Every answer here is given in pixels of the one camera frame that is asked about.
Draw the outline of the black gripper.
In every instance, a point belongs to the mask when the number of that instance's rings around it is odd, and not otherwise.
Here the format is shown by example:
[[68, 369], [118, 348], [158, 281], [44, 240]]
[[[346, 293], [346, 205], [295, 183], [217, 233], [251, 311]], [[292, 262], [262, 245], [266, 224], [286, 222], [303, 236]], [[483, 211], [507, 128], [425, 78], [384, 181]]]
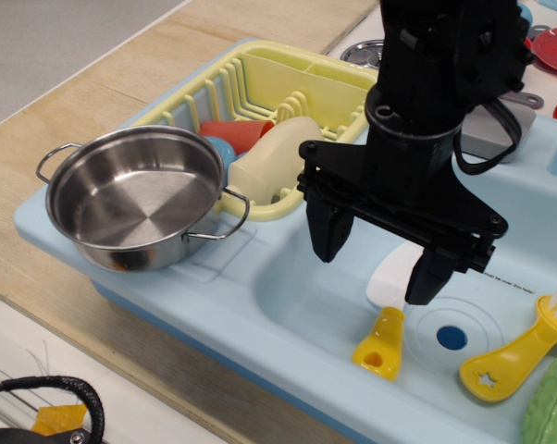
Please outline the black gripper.
[[460, 152], [459, 128], [419, 136], [376, 125], [364, 144], [303, 142], [298, 188], [316, 256], [330, 263], [359, 217], [425, 248], [409, 305], [429, 304], [454, 271], [484, 271], [508, 223], [456, 177]]

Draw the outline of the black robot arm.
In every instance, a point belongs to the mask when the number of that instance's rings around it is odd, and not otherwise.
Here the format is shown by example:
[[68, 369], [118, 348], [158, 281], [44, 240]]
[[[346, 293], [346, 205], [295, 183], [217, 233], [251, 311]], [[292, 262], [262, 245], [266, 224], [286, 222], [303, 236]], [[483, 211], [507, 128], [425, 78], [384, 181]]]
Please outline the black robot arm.
[[501, 161], [465, 161], [462, 126], [483, 106], [517, 145], [522, 130], [501, 97], [522, 90], [533, 56], [514, 1], [384, 1], [380, 8], [385, 40], [365, 100], [366, 142], [302, 143], [299, 190], [324, 262], [356, 218], [420, 245], [404, 290], [408, 303], [425, 305], [454, 273], [483, 271], [507, 231], [507, 221], [459, 180]]

